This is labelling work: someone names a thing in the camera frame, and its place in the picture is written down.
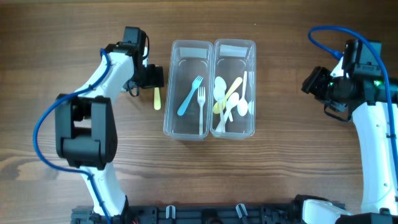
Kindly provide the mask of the yellow plastic fork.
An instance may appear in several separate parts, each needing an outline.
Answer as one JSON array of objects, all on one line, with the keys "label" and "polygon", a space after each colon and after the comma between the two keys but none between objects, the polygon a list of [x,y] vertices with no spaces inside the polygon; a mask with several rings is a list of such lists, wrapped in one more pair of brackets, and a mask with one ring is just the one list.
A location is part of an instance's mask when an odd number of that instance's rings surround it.
[{"label": "yellow plastic fork", "polygon": [[162,107],[162,103],[161,103],[161,97],[160,97],[160,88],[155,87],[154,88],[154,109],[160,110],[161,107]]}]

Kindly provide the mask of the light blue plastic fork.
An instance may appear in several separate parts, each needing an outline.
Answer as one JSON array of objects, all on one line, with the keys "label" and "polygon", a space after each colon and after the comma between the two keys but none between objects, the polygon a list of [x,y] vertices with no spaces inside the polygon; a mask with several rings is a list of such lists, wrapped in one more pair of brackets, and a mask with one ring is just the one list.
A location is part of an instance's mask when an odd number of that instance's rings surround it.
[{"label": "light blue plastic fork", "polygon": [[201,83],[203,81],[203,77],[202,76],[197,76],[196,79],[194,79],[194,81],[192,82],[192,88],[189,92],[189,94],[187,95],[187,97],[184,99],[183,103],[181,104],[180,108],[177,110],[177,114],[179,116],[183,116],[188,108],[188,105],[192,99],[192,96],[194,94],[194,92],[200,87]]}]

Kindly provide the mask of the white plastic fork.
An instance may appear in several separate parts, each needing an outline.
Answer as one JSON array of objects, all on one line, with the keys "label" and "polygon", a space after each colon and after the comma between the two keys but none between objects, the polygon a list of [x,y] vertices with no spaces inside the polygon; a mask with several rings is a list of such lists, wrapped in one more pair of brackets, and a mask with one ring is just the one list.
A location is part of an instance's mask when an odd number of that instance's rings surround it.
[{"label": "white plastic fork", "polygon": [[205,87],[201,86],[198,89],[197,102],[200,107],[200,117],[199,117],[199,135],[203,134],[203,106],[205,104]]}]

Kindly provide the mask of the white plastic spoon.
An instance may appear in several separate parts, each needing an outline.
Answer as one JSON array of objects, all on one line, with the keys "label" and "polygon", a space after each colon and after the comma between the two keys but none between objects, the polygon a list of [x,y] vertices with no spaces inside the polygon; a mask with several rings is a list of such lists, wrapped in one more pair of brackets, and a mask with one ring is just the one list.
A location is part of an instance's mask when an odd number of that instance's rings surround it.
[{"label": "white plastic spoon", "polygon": [[214,90],[214,97],[215,100],[218,103],[218,109],[220,111],[220,123],[218,127],[216,128],[217,131],[219,132],[225,132],[225,121],[224,121],[224,114],[223,114],[223,100],[224,100],[224,90],[222,87],[216,86]]},{"label": "white plastic spoon", "polygon": [[[239,102],[239,93],[237,93],[237,92],[232,93],[226,102],[226,112],[224,114],[224,123],[227,122],[231,110],[238,104],[238,102]],[[219,122],[219,124],[216,127],[216,131],[225,132],[225,124],[221,124],[221,122]]]},{"label": "white plastic spoon", "polygon": [[223,78],[216,77],[215,78],[215,87],[218,87],[218,88],[222,89],[223,91],[225,91],[227,88],[226,82],[224,81]]},{"label": "white plastic spoon", "polygon": [[246,96],[246,86],[247,86],[247,71],[244,72],[243,75],[243,86],[242,86],[242,96],[241,99],[239,100],[239,103],[237,105],[238,107],[238,113],[240,116],[245,116],[246,113],[248,112],[248,103],[245,99]]}]

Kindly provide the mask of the yellow plastic spoon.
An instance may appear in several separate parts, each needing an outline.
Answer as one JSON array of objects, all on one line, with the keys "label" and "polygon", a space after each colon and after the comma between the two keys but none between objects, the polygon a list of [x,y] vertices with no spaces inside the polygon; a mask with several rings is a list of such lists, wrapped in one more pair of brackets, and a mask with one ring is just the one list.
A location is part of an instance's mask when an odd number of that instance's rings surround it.
[{"label": "yellow plastic spoon", "polygon": [[[223,100],[223,108],[226,106],[226,100],[231,96],[231,94],[242,84],[243,79],[241,77],[238,77],[235,79],[233,84],[230,86],[229,90],[226,92]],[[213,112],[214,114],[219,114],[220,111],[218,109],[218,103],[215,103],[213,106]]]}]

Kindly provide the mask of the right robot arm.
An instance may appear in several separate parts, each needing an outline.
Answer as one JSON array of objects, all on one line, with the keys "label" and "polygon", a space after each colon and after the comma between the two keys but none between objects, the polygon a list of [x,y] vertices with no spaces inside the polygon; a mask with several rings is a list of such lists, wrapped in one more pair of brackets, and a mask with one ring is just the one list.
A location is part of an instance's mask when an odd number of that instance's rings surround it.
[{"label": "right robot arm", "polygon": [[386,91],[392,96],[392,110],[397,112],[397,80],[383,82],[381,67],[367,45],[358,39],[347,40],[343,56],[329,71],[315,67],[302,83],[302,91],[313,94],[325,109],[348,112],[346,122],[355,125],[363,167],[361,212],[353,215],[331,202],[305,199],[300,204],[304,223],[397,223],[397,171],[391,143],[397,134],[389,119]]}]

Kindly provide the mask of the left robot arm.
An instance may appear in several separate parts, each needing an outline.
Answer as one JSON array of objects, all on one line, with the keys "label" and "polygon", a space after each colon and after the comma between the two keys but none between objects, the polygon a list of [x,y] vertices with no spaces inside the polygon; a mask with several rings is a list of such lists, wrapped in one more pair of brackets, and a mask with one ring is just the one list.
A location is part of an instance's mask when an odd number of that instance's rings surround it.
[{"label": "left robot arm", "polygon": [[164,86],[163,68],[149,64],[149,38],[138,27],[125,27],[122,41],[100,50],[101,62],[88,81],[71,94],[59,95],[55,107],[55,144],[59,157],[87,177],[95,223],[132,220],[113,159],[118,146],[113,104],[121,91]]}]

